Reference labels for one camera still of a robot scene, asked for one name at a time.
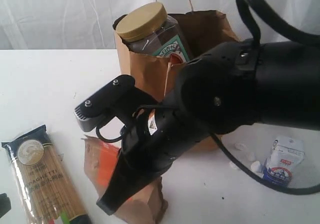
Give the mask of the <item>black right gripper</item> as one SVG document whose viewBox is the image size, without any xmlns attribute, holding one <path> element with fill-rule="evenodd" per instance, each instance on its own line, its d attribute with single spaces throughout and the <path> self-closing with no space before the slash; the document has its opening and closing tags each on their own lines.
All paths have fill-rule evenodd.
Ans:
<svg viewBox="0 0 320 224">
<path fill-rule="evenodd" d="M 113 215 L 183 153 L 209 136 L 202 120 L 215 106 L 212 96 L 169 93 L 158 102 L 135 83 L 132 76 L 120 75 L 74 110 L 82 131 L 92 131 L 115 117 L 126 125 L 116 166 L 97 200 L 107 215 Z"/>
</svg>

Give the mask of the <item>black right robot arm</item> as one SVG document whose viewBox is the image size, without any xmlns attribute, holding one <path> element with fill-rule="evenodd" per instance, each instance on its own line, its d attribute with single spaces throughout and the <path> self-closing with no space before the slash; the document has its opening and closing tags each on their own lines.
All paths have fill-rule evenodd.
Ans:
<svg viewBox="0 0 320 224">
<path fill-rule="evenodd" d="M 207 137 L 263 123 L 319 130 L 320 48 L 294 42 L 225 42 L 188 62 L 162 101 L 130 75 L 111 80 L 75 108 L 84 132 L 113 118 L 121 149 L 97 205 L 114 214 Z"/>
</svg>

